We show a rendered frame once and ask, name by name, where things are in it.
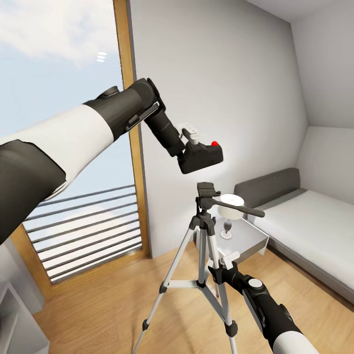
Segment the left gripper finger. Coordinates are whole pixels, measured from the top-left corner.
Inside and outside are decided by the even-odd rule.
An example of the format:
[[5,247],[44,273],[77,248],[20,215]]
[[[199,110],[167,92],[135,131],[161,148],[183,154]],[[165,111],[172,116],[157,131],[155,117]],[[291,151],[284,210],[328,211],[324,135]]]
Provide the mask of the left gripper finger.
[[177,157],[178,157],[183,163],[186,162],[186,159],[185,159],[184,154],[183,154],[182,151],[181,151],[179,154],[177,154]]

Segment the camera tripod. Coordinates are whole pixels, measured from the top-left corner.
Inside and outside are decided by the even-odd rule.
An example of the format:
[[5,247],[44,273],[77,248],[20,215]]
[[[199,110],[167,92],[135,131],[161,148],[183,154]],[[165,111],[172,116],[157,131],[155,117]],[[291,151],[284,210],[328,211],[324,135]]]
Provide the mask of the camera tripod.
[[[145,331],[149,327],[149,323],[162,298],[162,295],[167,291],[168,288],[192,288],[192,289],[199,289],[200,291],[202,291],[205,297],[212,305],[212,307],[214,308],[214,310],[216,311],[216,313],[224,322],[226,334],[229,336],[230,339],[232,354],[237,354],[235,335],[237,334],[238,327],[236,322],[231,318],[225,283],[221,283],[220,285],[215,283],[216,296],[217,297],[220,296],[222,304],[219,303],[219,301],[216,299],[216,297],[213,295],[213,293],[206,285],[207,279],[210,274],[210,270],[208,269],[208,266],[214,268],[215,270],[222,267],[220,264],[219,253],[218,253],[218,248],[217,248],[217,243],[215,238],[215,230],[214,230],[214,226],[216,225],[216,217],[214,216],[212,218],[211,214],[208,213],[207,211],[211,209],[213,205],[221,205],[260,218],[264,218],[265,212],[253,208],[244,207],[244,206],[235,206],[235,205],[231,205],[213,199],[212,197],[219,197],[221,191],[216,192],[214,189],[214,184],[211,182],[198,182],[197,190],[199,193],[199,196],[196,197],[195,199],[195,202],[197,203],[197,213],[192,217],[188,230],[178,249],[178,252],[169,269],[169,272],[164,282],[162,282],[159,288],[159,295],[151,310],[151,313],[148,319],[144,320],[142,324],[143,332],[132,354],[135,354]],[[176,280],[176,281],[170,280],[196,226],[199,226],[200,228],[198,280]],[[209,248],[209,260],[208,262],[206,262],[206,267],[205,267],[206,241],[208,242],[208,248]]]

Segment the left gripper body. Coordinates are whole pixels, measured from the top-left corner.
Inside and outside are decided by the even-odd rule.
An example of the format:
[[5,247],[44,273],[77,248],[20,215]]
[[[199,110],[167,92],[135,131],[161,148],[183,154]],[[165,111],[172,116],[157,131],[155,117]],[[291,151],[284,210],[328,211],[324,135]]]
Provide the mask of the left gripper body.
[[169,121],[168,125],[163,130],[153,132],[153,134],[160,144],[168,151],[171,157],[175,157],[181,151],[184,152],[186,149],[186,145],[179,138],[171,121]]

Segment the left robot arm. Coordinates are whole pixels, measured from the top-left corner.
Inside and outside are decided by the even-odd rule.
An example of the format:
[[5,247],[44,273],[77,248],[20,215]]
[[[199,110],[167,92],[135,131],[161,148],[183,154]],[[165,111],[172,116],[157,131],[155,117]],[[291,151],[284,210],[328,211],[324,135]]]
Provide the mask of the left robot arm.
[[171,157],[186,162],[182,137],[197,129],[173,126],[151,78],[126,90],[105,89],[53,118],[0,138],[0,245],[41,203],[62,193],[82,170],[143,120]]

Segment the digital camera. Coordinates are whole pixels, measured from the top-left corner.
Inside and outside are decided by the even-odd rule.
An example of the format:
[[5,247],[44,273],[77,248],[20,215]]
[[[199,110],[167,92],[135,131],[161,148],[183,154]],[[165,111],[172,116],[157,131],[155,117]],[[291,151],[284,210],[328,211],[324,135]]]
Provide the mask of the digital camera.
[[224,161],[223,150],[216,141],[213,141],[210,146],[206,146],[200,142],[193,145],[188,141],[183,154],[186,162],[183,163],[179,158],[177,160],[180,170],[184,175]]

